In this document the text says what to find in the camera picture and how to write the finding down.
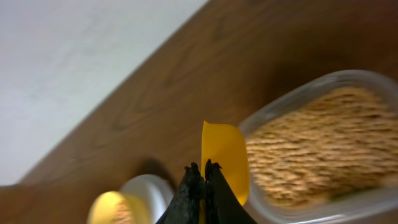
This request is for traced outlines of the yellow measuring scoop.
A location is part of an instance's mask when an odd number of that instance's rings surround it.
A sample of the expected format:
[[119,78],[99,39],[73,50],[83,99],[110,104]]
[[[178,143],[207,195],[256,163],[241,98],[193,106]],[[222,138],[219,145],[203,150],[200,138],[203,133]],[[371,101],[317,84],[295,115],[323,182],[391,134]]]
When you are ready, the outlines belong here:
[[[205,121],[201,135],[201,174],[204,179],[208,159],[221,166],[228,185],[243,206],[249,197],[250,181],[246,143],[239,128]],[[205,199],[201,205],[201,215],[200,223],[206,223]]]

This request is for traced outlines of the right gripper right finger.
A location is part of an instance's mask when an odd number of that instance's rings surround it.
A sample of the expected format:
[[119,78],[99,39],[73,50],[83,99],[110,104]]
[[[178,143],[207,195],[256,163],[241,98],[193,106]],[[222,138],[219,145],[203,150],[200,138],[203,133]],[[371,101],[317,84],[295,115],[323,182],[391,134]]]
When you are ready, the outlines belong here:
[[235,197],[221,172],[210,159],[205,166],[205,220],[207,224],[256,224]]

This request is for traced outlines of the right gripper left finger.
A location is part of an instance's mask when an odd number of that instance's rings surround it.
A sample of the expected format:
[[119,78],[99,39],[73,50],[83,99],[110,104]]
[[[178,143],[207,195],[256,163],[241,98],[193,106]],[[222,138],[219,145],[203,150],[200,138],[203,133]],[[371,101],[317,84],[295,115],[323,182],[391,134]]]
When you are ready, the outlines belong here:
[[199,223],[200,201],[205,198],[205,181],[195,162],[185,166],[184,169],[185,174],[178,190],[156,224]]

